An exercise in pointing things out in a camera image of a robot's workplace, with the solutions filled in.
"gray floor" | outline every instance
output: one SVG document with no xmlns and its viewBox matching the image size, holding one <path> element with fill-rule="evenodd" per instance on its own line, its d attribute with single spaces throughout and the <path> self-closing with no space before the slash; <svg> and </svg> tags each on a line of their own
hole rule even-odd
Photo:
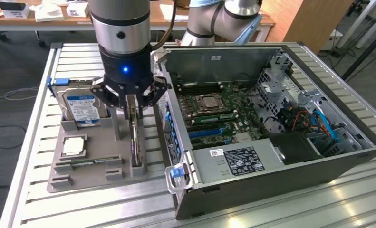
<svg viewBox="0 0 376 228">
<path fill-rule="evenodd" d="M 345 18 L 339 25 L 341 32 L 346 33 L 349 27 L 357 19 L 357 15 Z M 42 37 L 47 44 L 53 42 L 91 43 L 97 42 L 93 32 L 42 32 Z M 29 88 L 39 85 L 49 50 L 38 46 L 34 32 L 10 32 L 10 42 L 0 42 L 0 95 L 7 91 Z M 359 56 L 365 50 L 355 50 Z M 369 62 L 376 56 L 376 50 L 365 61 Z M 357 57 L 346 56 L 337 67 L 341 75 L 353 65 Z M 376 108 L 376 61 L 351 80 L 351 86 Z M 26 92 L 22 96 L 29 96 L 35 92 Z M 27 126 L 33 111 L 34 99 L 26 101 L 7 101 L 0 99 L 0 125 Z M 11 146 L 22 142 L 23 133 L 14 128 L 0 129 L 0 146 Z M 0 149 L 0 186 L 10 185 L 21 148 L 11 150 Z M 0 189 L 0 214 L 5 206 L 9 190 Z"/>
</svg>

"motherboard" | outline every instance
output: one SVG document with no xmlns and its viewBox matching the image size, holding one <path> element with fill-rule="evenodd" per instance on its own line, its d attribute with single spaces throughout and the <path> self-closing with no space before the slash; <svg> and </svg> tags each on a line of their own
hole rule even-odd
<svg viewBox="0 0 376 228">
<path fill-rule="evenodd" d="M 178 99 L 194 150 L 258 140 L 267 130 L 239 82 L 179 87 Z"/>
</svg>

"hard drive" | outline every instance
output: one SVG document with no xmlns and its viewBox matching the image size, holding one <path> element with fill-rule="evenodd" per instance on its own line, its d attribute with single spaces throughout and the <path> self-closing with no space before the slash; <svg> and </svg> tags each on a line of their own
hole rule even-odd
<svg viewBox="0 0 376 228">
<path fill-rule="evenodd" d="M 101 119 L 109 117 L 105 103 L 90 91 L 91 85 L 93 78 L 59 78 L 53 84 L 65 120 L 74 120 L 78 127 L 98 126 Z"/>
</svg>

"aluminum profile table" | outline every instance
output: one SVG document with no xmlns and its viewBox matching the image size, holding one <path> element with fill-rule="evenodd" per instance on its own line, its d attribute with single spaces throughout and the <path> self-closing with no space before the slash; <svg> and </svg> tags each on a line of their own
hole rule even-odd
<svg viewBox="0 0 376 228">
<path fill-rule="evenodd" d="M 376 110 L 306 46 L 293 42 L 285 44 L 376 133 Z M 376 228 L 376 158 L 329 184 L 178 221 L 150 109 L 145 113 L 147 159 L 150 172 L 158 176 L 133 185 L 49 193 L 47 179 L 62 113 L 47 90 L 47 79 L 50 76 L 102 76 L 103 73 L 97 44 L 65 44 L 62 48 L 51 49 L 0 228 Z M 295 69 L 294 77 L 307 90 L 315 89 L 299 69 Z"/>
</svg>

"power supply label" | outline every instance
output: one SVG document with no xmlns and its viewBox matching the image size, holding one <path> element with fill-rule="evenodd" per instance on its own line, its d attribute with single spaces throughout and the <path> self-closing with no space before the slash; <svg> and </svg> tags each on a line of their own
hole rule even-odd
<svg viewBox="0 0 376 228">
<path fill-rule="evenodd" d="M 266 170 L 254 147 L 225 151 L 225 157 L 235 176 Z"/>
<path fill-rule="evenodd" d="M 91 124 L 101 120 L 98 108 L 94 106 L 95 97 L 87 96 L 70 96 L 70 108 L 75 121 L 82 124 Z"/>
</svg>

